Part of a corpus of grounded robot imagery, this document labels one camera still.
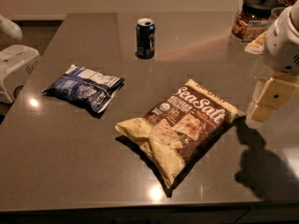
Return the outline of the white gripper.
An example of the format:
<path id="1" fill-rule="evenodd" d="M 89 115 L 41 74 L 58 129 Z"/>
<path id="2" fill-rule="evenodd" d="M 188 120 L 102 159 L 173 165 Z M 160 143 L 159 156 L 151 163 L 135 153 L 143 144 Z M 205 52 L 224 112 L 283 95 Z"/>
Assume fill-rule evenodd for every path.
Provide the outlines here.
<path id="1" fill-rule="evenodd" d="M 299 74 L 299 5 L 286 7 L 266 32 L 263 61 L 274 71 Z M 274 74 L 260 79 L 252 94 L 246 123 L 266 123 L 299 91 L 299 78 Z"/>

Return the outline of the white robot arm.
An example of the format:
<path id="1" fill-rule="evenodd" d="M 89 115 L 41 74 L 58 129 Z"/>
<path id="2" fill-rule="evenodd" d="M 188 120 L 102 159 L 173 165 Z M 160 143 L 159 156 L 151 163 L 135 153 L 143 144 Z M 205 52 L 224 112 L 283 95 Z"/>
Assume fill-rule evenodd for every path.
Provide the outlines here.
<path id="1" fill-rule="evenodd" d="M 299 90 L 299 1 L 286 7 L 265 33 L 263 63 L 273 70 L 255 86 L 246 123 L 258 128 Z"/>

